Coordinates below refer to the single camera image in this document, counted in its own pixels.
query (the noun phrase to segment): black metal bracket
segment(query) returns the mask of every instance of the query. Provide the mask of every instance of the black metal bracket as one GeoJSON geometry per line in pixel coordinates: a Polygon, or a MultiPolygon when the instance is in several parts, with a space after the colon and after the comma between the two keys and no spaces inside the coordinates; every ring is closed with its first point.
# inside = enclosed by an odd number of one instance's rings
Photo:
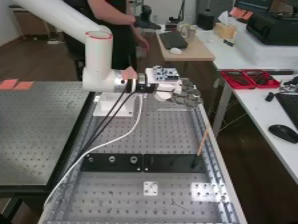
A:
{"type": "Polygon", "coordinates": [[[84,158],[84,172],[206,173],[202,156],[192,154],[106,154],[84,158]]]}
{"type": "Polygon", "coordinates": [[[142,172],[142,154],[91,153],[86,156],[82,171],[86,172],[142,172]]]}
{"type": "Polygon", "coordinates": [[[144,155],[144,171],[148,173],[206,173],[202,156],[187,154],[144,155]]]}

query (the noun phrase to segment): person's hand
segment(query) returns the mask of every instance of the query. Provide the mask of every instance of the person's hand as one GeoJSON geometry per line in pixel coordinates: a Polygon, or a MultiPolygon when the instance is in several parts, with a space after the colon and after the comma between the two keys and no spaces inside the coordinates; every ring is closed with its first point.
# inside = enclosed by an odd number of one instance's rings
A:
{"type": "Polygon", "coordinates": [[[132,15],[128,15],[130,24],[134,25],[136,23],[136,17],[132,15]]]}
{"type": "Polygon", "coordinates": [[[142,36],[142,34],[136,35],[136,40],[138,40],[140,47],[144,48],[147,51],[150,51],[151,45],[150,45],[147,39],[142,36]]]}

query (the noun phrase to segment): keyboard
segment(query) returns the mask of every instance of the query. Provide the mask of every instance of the keyboard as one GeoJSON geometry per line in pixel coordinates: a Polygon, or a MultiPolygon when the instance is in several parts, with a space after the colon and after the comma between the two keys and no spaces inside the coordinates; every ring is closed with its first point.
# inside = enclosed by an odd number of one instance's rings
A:
{"type": "Polygon", "coordinates": [[[298,95],[279,93],[276,97],[298,129],[298,95]]]}
{"type": "Polygon", "coordinates": [[[168,32],[160,34],[162,41],[164,43],[166,49],[171,50],[172,48],[184,49],[188,47],[188,42],[179,32],[168,32]]]}

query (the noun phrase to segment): black cable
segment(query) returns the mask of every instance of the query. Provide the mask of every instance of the black cable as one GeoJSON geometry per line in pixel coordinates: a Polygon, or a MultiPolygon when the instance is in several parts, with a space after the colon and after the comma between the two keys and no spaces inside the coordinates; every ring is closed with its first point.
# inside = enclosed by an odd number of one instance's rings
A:
{"type": "Polygon", "coordinates": [[[112,122],[112,120],[115,119],[119,111],[122,110],[124,104],[127,103],[127,101],[130,100],[130,98],[132,97],[132,95],[136,94],[136,92],[131,93],[130,96],[127,97],[127,99],[124,100],[123,104],[120,105],[118,111],[115,112],[112,118],[110,119],[110,121],[107,122],[104,128],[102,129],[102,131],[98,133],[96,138],[100,136],[100,134],[106,131],[106,128],[108,127],[110,123],[112,122]]]}
{"type": "MultiPolygon", "coordinates": [[[[118,111],[115,112],[114,116],[111,117],[110,121],[107,122],[104,128],[103,128],[102,131],[94,136],[92,140],[90,139],[90,140],[91,140],[91,141],[90,141],[90,144],[91,144],[91,145],[92,145],[92,143],[95,142],[95,140],[98,139],[98,137],[102,135],[102,133],[106,131],[106,128],[108,127],[110,123],[111,123],[112,120],[115,119],[116,115],[119,114],[119,111],[122,110],[124,104],[128,102],[128,100],[130,100],[130,98],[132,97],[134,94],[136,94],[136,92],[134,92],[134,93],[130,94],[130,96],[127,97],[127,99],[126,99],[124,102],[122,103],[122,105],[120,105],[118,111]]],[[[86,146],[84,146],[83,149],[84,149],[84,150],[82,150],[82,152],[79,153],[79,155],[78,155],[78,157],[76,157],[76,159],[75,159],[72,165],[78,162],[78,159],[82,157],[82,155],[84,154],[84,152],[86,152],[86,150],[87,150],[88,148],[86,149],[86,146]]]]}
{"type": "Polygon", "coordinates": [[[114,112],[114,110],[115,110],[115,108],[116,108],[116,106],[118,106],[118,104],[119,104],[119,102],[120,102],[120,100],[122,100],[122,98],[123,98],[123,96],[124,96],[124,94],[126,94],[126,92],[127,92],[127,89],[128,89],[128,86],[126,87],[126,89],[124,89],[124,91],[123,91],[123,93],[122,93],[122,95],[120,95],[120,97],[119,97],[119,99],[118,99],[118,101],[116,101],[114,107],[111,108],[108,114],[106,115],[106,118],[103,119],[103,121],[100,122],[100,124],[99,124],[96,130],[94,131],[94,134],[92,134],[92,136],[91,136],[91,138],[90,138],[87,144],[84,145],[82,151],[86,151],[87,148],[90,148],[90,146],[91,146],[91,144],[92,144],[91,141],[92,141],[92,142],[95,141],[94,138],[95,138],[96,132],[100,130],[102,125],[104,124],[104,122],[106,122],[106,120],[108,119],[111,113],[114,112]]]}
{"type": "Polygon", "coordinates": [[[118,104],[119,104],[119,102],[120,102],[120,100],[122,100],[122,98],[123,98],[123,96],[124,96],[124,94],[126,94],[126,92],[127,92],[127,88],[128,88],[128,86],[126,87],[126,89],[124,89],[124,91],[123,91],[123,93],[122,93],[122,95],[120,95],[120,97],[119,97],[119,99],[118,99],[118,101],[116,101],[114,107],[111,108],[108,114],[106,115],[106,118],[103,119],[103,121],[100,122],[99,126],[96,127],[96,130],[94,131],[90,140],[87,141],[86,145],[83,146],[83,148],[82,148],[82,150],[80,150],[80,152],[79,152],[79,154],[78,154],[78,156],[76,156],[75,162],[78,161],[78,159],[82,157],[82,155],[84,154],[84,152],[87,151],[87,149],[91,147],[92,143],[95,142],[95,140],[96,140],[96,138],[98,138],[98,137],[96,137],[96,133],[98,133],[98,131],[100,130],[100,128],[102,128],[102,126],[103,126],[106,120],[108,119],[111,113],[114,112],[114,110],[115,110],[115,108],[116,108],[116,106],[118,106],[118,104]]]}

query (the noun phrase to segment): optical breadboard table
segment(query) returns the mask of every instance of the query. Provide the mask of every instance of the optical breadboard table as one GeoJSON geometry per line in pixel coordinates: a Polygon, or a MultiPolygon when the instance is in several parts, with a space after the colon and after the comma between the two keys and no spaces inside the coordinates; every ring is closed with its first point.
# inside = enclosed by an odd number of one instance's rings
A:
{"type": "Polygon", "coordinates": [[[0,92],[0,190],[43,190],[88,98],[79,82],[37,82],[0,92]]]}
{"type": "MultiPolygon", "coordinates": [[[[70,164],[100,121],[94,117],[84,123],[70,164]]],[[[94,146],[126,134],[135,122],[136,118],[115,118],[94,146]]],[[[146,96],[135,132],[96,153],[195,154],[207,125],[203,105],[190,110],[146,96]]],[[[84,172],[79,165],[46,207],[41,224],[247,223],[212,133],[203,157],[204,173],[84,172]],[[147,181],[159,185],[156,196],[144,195],[147,181]]]]}

